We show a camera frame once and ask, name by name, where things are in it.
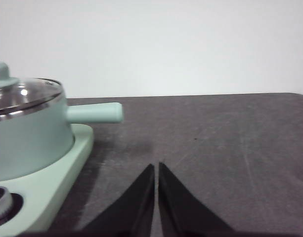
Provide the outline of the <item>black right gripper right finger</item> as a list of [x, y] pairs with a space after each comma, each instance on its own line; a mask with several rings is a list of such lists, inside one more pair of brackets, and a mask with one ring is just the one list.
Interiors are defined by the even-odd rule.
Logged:
[[158, 203], [165, 234], [235, 233], [195, 198], [163, 162], [159, 163]]

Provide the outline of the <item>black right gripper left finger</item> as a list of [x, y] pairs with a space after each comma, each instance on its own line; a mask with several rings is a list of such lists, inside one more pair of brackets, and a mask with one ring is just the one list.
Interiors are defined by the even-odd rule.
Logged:
[[150, 164], [115, 202], [82, 231], [87, 234], [149, 234], [154, 199], [155, 168]]

